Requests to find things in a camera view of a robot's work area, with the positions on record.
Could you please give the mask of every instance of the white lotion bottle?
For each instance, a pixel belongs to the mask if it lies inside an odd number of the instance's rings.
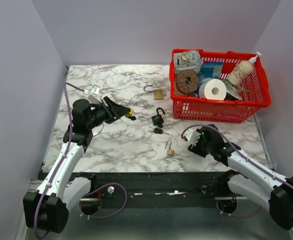
[[[253,64],[262,54],[258,51],[249,60],[242,60],[227,76],[227,80],[234,86],[239,86],[253,72]]]

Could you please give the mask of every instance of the white marble countertop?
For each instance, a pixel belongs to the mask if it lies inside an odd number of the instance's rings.
[[[173,101],[170,98],[168,65],[79,65],[71,66],[67,82],[82,89],[100,86],[100,98],[111,100],[134,109],[137,120],[125,117],[106,124],[101,134],[94,137],[84,157],[78,162],[75,172],[214,172],[229,168],[211,156],[202,158],[187,150],[188,144],[180,137],[182,130],[198,121],[172,118]],[[143,87],[153,84],[166,92],[163,100],[154,100],[153,93]],[[67,87],[70,105],[85,96]],[[170,135],[147,132],[153,129],[151,116],[156,108],[165,110],[163,130]],[[239,145],[251,157],[265,166],[266,160],[259,133],[253,117],[241,124],[214,123],[233,143]],[[57,159],[62,138],[69,125],[65,97],[62,97],[43,171],[50,171]],[[95,135],[101,127],[93,129]],[[175,154],[167,156],[165,145],[172,141]]]

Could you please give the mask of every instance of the small key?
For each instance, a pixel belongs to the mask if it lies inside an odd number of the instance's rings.
[[[158,127],[156,127],[153,130],[149,130],[148,132],[149,133],[155,133],[155,134],[166,134],[166,135],[170,135],[170,134],[164,132],[162,129],[158,128]]]

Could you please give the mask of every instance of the brass padlock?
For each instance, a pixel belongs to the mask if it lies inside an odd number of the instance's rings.
[[[166,154],[172,157],[172,156],[175,154],[175,151],[173,151],[173,150],[171,149],[172,142],[171,142],[170,140],[166,142],[164,148],[165,148],[165,149],[167,148],[168,143],[170,143],[170,145],[168,146],[168,150],[167,150]]]
[[[154,90],[154,100],[162,100],[163,99],[163,91],[162,89]]]
[[[165,97],[166,94],[163,93],[163,90],[162,89],[155,89],[155,90],[147,90],[146,88],[147,87],[153,87],[152,84],[149,84],[149,85],[146,85],[143,87],[143,90],[146,92],[146,93],[151,93],[153,92],[154,94],[154,100],[162,100],[163,99],[163,96]]]

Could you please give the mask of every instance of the toilet paper roll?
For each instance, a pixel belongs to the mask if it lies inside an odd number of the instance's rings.
[[[220,79],[213,78],[204,82],[198,90],[199,98],[211,100],[224,100],[227,95],[227,87]]]

